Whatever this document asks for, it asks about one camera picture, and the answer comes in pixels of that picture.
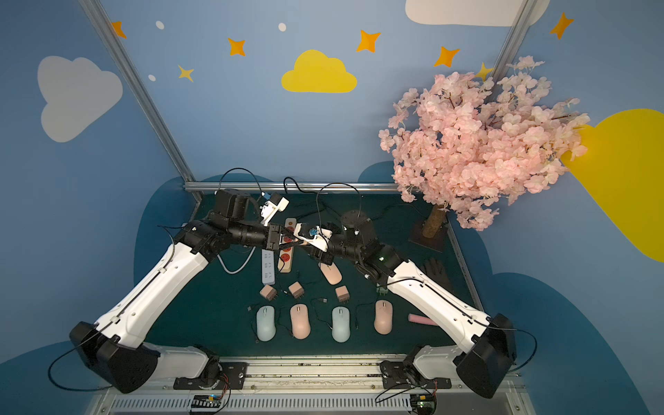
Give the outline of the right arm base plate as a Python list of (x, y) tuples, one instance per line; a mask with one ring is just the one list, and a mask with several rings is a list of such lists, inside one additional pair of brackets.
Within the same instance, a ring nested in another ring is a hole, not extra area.
[(400, 361), (382, 361), (379, 364), (379, 369), (384, 389), (408, 389), (409, 387), (423, 387), (425, 389), (452, 388), (450, 379), (427, 380), (417, 373), (414, 368), (405, 366)]

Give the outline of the pink wireless mouse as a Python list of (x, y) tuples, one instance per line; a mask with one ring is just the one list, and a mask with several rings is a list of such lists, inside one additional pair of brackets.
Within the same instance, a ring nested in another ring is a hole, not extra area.
[(394, 307), (387, 300), (378, 300), (375, 303), (375, 330), (380, 335), (388, 335), (393, 329)]
[(308, 307), (305, 304), (295, 304), (290, 308), (292, 335), (297, 340), (304, 340), (311, 333)]

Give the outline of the white power strip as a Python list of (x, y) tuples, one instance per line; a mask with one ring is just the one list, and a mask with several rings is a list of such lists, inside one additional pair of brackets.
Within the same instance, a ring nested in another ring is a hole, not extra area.
[(273, 251), (261, 251), (261, 282), (263, 285), (274, 285), (276, 282)]

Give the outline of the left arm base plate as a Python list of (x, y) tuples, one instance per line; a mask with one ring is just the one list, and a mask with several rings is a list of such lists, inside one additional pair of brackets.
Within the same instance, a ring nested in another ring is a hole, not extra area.
[(174, 390), (221, 391), (241, 390), (247, 378), (246, 362), (212, 361), (196, 378), (176, 378)]

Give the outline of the green circuit board right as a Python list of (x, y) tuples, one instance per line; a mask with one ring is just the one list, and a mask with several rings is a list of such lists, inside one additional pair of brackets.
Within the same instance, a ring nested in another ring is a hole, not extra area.
[(410, 395), (411, 415), (434, 415), (437, 409), (437, 400), (428, 394)]

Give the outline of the pink USB charger plug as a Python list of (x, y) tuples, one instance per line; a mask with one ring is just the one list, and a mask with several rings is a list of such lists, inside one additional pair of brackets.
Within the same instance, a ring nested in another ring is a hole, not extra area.
[(350, 293), (347, 286), (342, 285), (335, 289), (335, 295), (340, 303), (346, 303), (350, 299)]

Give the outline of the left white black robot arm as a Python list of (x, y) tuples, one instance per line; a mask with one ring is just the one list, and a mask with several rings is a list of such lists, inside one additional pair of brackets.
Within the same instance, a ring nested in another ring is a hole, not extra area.
[(232, 245), (278, 251), (295, 239), (296, 226), (230, 221), (217, 227), (191, 221), (164, 257), (119, 303), (95, 323), (78, 323), (70, 340), (84, 365), (123, 394), (146, 382), (182, 379), (200, 388), (221, 384), (219, 358), (203, 347), (160, 347), (146, 342), (157, 318), (218, 254)]

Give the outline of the pink wireless mouse front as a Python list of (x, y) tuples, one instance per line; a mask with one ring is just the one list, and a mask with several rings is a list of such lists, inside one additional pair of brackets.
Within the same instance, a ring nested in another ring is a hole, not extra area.
[(292, 335), (297, 340), (304, 340), (311, 333), (308, 307), (305, 304), (295, 304), (290, 308)]

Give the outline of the light green wireless mouse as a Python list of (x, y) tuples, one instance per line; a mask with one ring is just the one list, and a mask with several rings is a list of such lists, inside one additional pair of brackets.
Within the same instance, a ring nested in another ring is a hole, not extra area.
[(256, 314), (256, 333), (260, 342), (270, 342), (276, 335), (275, 309), (262, 306)]

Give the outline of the green circuit board left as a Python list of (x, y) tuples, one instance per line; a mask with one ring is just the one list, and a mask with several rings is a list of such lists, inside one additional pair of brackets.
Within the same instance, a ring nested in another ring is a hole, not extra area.
[(222, 399), (217, 394), (195, 395), (190, 401), (189, 414), (216, 414), (221, 410)]

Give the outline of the beige wooden power strip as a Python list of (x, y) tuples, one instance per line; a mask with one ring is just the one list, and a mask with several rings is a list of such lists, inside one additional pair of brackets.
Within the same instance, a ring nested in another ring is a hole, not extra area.
[[(296, 218), (287, 218), (285, 220), (285, 227), (293, 231), (297, 225)], [(287, 247), (279, 252), (278, 256), (278, 271), (280, 273), (290, 273), (292, 271), (293, 263), (293, 246)]]

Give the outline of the pink USB charger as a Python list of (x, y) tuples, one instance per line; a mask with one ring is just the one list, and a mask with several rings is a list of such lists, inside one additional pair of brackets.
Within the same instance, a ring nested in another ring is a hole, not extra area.
[(292, 297), (298, 299), (304, 295), (304, 287), (299, 282), (295, 282), (289, 286), (289, 292)]
[(270, 302), (275, 299), (275, 297), (278, 295), (278, 291), (271, 285), (265, 285), (259, 292), (261, 297), (264, 297), (266, 301)]

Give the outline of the aluminium front rail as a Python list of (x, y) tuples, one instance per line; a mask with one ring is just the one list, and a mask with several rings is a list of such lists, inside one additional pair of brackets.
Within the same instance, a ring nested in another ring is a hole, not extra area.
[(384, 389), (379, 364), (400, 354), (364, 356), (239, 357), (246, 362), (241, 390), (174, 390), (174, 380), (150, 381), (131, 394), (96, 394), (89, 414), (189, 414), (195, 395), (217, 394), (216, 414), (410, 414), (410, 395), (436, 398), (434, 414), (533, 414), (534, 405), (519, 375), (509, 375), (491, 399), (472, 392), (451, 375), (451, 389)]

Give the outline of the peach wireless mouse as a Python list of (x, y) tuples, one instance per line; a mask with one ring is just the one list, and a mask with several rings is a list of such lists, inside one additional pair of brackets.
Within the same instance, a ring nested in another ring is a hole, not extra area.
[(338, 285), (342, 282), (342, 273), (335, 263), (331, 265), (320, 263), (319, 269), (330, 285)]

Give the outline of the light blue wireless mouse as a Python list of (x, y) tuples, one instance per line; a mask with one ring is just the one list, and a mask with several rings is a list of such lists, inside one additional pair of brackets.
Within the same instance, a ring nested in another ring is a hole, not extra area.
[(332, 337), (336, 342), (344, 343), (350, 337), (350, 312), (346, 307), (338, 306), (332, 311)]

